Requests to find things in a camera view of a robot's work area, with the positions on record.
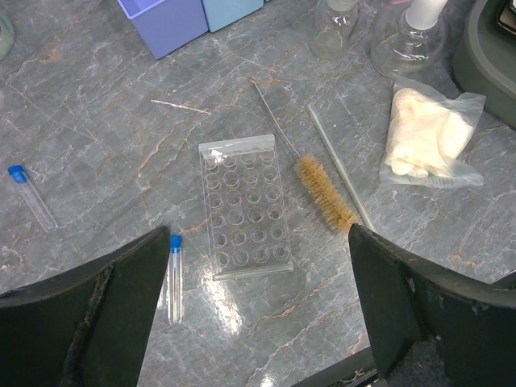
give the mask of blue cap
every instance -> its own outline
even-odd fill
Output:
[[[11,165],[7,172],[10,174],[10,176],[13,178],[13,180],[17,183],[26,183],[27,182],[27,176],[25,176],[25,171],[23,170],[23,167],[21,165],[15,164]]]
[[[170,251],[173,250],[173,248],[180,248],[181,247],[181,236],[180,235],[170,235]]]

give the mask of round gray tray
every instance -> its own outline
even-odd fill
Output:
[[[516,39],[496,25],[500,0],[478,0],[453,57],[460,86],[487,97],[485,108],[516,127]]]

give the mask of purple plastic bin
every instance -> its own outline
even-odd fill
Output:
[[[208,31],[202,0],[119,0],[156,59]]]

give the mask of white stopper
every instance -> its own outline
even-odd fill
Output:
[[[358,0],[327,0],[328,6],[337,12],[346,12],[355,6]]]
[[[414,0],[406,12],[406,22],[416,30],[428,30],[437,23],[448,0]]]

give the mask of white powder bag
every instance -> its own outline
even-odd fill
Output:
[[[481,175],[456,159],[475,131],[484,102],[485,96],[473,93],[447,99],[428,85],[399,77],[394,84],[381,184],[434,188],[484,184]]]

